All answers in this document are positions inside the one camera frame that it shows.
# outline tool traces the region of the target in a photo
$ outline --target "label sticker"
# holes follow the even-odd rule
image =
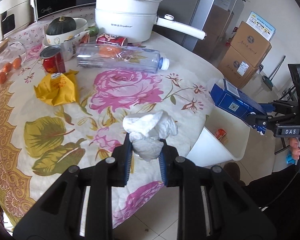
[[[245,74],[245,72],[247,71],[249,65],[247,63],[245,63],[244,61],[241,63],[241,65],[239,66],[237,72],[243,76]]]
[[[239,108],[238,105],[236,105],[235,103],[231,103],[231,105],[229,106],[229,109],[232,110],[232,111],[237,111],[237,109]]]
[[[226,80],[226,88],[230,93],[236,95],[237,97],[240,97],[238,93],[238,89],[227,80]]]
[[[61,76],[62,73],[53,73],[51,74],[51,79],[55,79],[58,78],[59,76]]]

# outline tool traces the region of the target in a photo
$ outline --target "white trash bin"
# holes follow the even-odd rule
[[[213,136],[220,128],[227,133],[228,143],[225,146]],[[250,127],[243,121],[215,106],[186,158],[201,167],[239,161],[246,150],[249,133]]]

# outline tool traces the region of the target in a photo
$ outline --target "das logo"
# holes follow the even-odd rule
[[[285,135],[298,135],[299,134],[300,129],[282,129],[281,134],[285,134]]]
[[[254,43],[254,37],[253,37],[253,36],[248,36],[248,37],[247,37],[247,40],[248,40],[248,42],[251,43],[251,44]]]

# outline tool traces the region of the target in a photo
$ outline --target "cloth napkin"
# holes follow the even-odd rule
[[[133,151],[147,162],[159,156],[163,147],[160,139],[178,134],[175,121],[164,110],[127,115],[122,125],[129,133]]]

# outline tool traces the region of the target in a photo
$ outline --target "lid knob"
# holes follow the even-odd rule
[[[167,19],[167,20],[170,20],[170,21],[174,20],[174,17],[172,15],[170,15],[170,14],[165,14],[164,18]]]

